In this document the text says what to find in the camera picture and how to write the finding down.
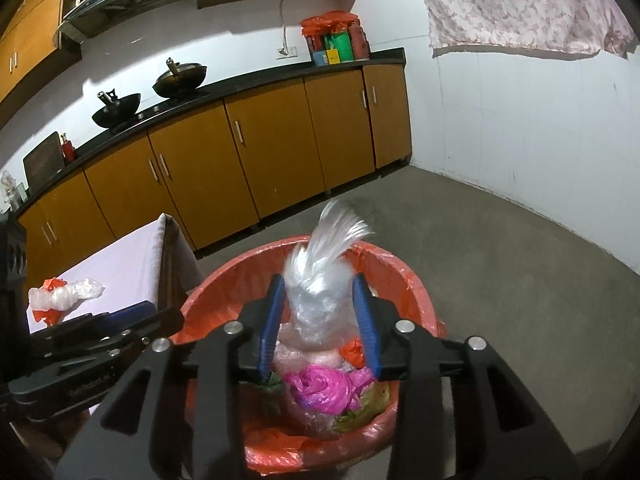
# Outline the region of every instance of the wok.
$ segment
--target wok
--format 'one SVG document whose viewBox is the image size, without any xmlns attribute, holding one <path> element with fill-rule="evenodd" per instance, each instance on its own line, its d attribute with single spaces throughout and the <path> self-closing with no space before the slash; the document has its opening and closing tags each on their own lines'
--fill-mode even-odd
<svg viewBox="0 0 640 480">
<path fill-rule="evenodd" d="M 103 128 L 113 128 L 132 118 L 140 106 L 140 94 L 131 94 L 118 99 L 115 89 L 98 92 L 98 99 L 105 106 L 92 115 L 94 123 Z"/>
<path fill-rule="evenodd" d="M 180 64 L 169 58 L 166 60 L 169 70 L 164 72 L 154 84 L 154 92 L 160 97 L 178 97 L 195 90 L 207 75 L 207 67 L 200 63 Z"/>
</svg>

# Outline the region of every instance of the red bucket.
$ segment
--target red bucket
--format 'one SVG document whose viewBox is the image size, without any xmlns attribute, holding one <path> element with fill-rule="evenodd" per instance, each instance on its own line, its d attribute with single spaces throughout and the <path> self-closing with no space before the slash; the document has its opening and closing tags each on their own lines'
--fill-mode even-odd
<svg viewBox="0 0 640 480">
<path fill-rule="evenodd" d="M 271 277 L 281 273 L 285 260 L 298 243 L 309 236 L 286 238 L 248 251 L 210 275 L 182 306 L 184 327 L 172 337 L 176 344 L 204 338 L 211 330 L 236 319 L 242 306 L 267 293 Z M 401 316 L 420 323 L 436 336 L 445 327 L 436 320 L 433 305 L 420 279 L 401 260 L 366 242 L 358 242 L 346 257 L 356 272 L 380 298 L 392 301 Z M 187 418 L 191 415 L 194 388 L 190 389 Z M 252 399 L 241 399 L 244 402 Z M 260 420 L 259 413 L 245 417 L 244 451 L 250 469 L 263 474 L 351 465 L 386 447 L 394 434 L 398 410 L 398 385 L 391 384 L 391 403 L 368 426 L 337 440 L 320 440 L 294 434 L 286 424 Z"/>
</svg>

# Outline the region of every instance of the gray floor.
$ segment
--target gray floor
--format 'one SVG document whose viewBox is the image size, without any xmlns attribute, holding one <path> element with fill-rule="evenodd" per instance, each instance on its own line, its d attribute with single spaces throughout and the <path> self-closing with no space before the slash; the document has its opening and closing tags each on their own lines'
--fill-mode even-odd
<svg viewBox="0 0 640 480">
<path fill-rule="evenodd" d="M 606 451 L 639 402 L 640 276 L 549 220 L 417 168 L 340 199 L 373 227 L 371 242 L 418 274 L 451 335 L 492 343 L 583 463 Z M 202 267 L 310 234 L 322 206 L 203 258 Z M 386 462 L 388 453 L 322 478 L 384 478 Z"/>
</svg>

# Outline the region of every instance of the fabric cloth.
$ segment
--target fabric cloth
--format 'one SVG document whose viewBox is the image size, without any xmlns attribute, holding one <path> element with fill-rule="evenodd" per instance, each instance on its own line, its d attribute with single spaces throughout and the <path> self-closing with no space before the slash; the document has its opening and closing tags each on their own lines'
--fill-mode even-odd
<svg viewBox="0 0 640 480">
<path fill-rule="evenodd" d="M 171 255 L 172 268 L 184 291 L 191 290 L 204 280 L 204 274 L 193 255 L 177 222 L 161 214 L 158 220 L 129 233 L 120 240 L 89 256 L 71 269 L 60 274 L 66 282 L 91 278 L 104 286 L 100 298 L 85 301 L 65 316 L 65 320 L 84 314 L 116 312 L 141 301 L 158 307 L 162 287 L 162 261 Z M 28 308 L 27 320 L 31 333 L 46 328 L 36 322 Z"/>
<path fill-rule="evenodd" d="M 424 0 L 432 48 L 491 45 L 624 56 L 635 34 L 615 0 Z"/>
</svg>

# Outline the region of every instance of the kitchen counter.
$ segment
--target kitchen counter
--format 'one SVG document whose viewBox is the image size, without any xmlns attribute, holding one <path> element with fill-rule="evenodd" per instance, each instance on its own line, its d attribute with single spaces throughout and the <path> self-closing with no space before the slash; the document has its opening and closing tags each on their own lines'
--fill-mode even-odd
<svg viewBox="0 0 640 480">
<path fill-rule="evenodd" d="M 51 190 L 69 175 L 82 170 L 82 167 L 95 157 L 137 134 L 163 124 L 164 122 L 189 112 L 190 110 L 215 101 L 220 101 L 221 99 L 237 92 L 279 81 L 304 76 L 342 72 L 369 64 L 402 64 L 404 66 L 405 63 L 406 58 L 404 56 L 404 48 L 393 48 L 372 52 L 371 59 L 363 61 L 353 61 L 320 67 L 313 65 L 313 63 L 309 61 L 258 70 L 257 72 L 242 74 L 202 86 L 187 98 L 167 99 L 153 107 L 142 110 L 135 118 L 119 126 L 116 131 L 114 131 L 115 128 L 105 130 L 93 139 L 84 143 L 82 146 L 78 146 L 76 148 L 78 158 L 73 161 L 73 163 L 66 166 L 64 170 L 61 170 L 54 176 L 50 177 L 50 179 L 47 180 L 47 182 L 39 189 L 30 190 L 30 196 L 27 201 L 20 206 L 16 214 L 19 216 L 24 213 L 47 191 Z"/>
</svg>

